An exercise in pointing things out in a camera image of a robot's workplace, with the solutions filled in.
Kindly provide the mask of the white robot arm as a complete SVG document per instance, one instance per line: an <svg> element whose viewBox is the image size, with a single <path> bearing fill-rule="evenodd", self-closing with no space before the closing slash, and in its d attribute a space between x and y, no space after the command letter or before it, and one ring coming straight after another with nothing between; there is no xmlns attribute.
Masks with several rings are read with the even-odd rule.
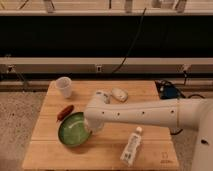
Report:
<svg viewBox="0 0 213 171"><path fill-rule="evenodd" d="M84 110L87 127L99 131L105 122L193 129L198 132L191 171L213 171L213 99L164 99L111 104L96 91Z"/></svg>

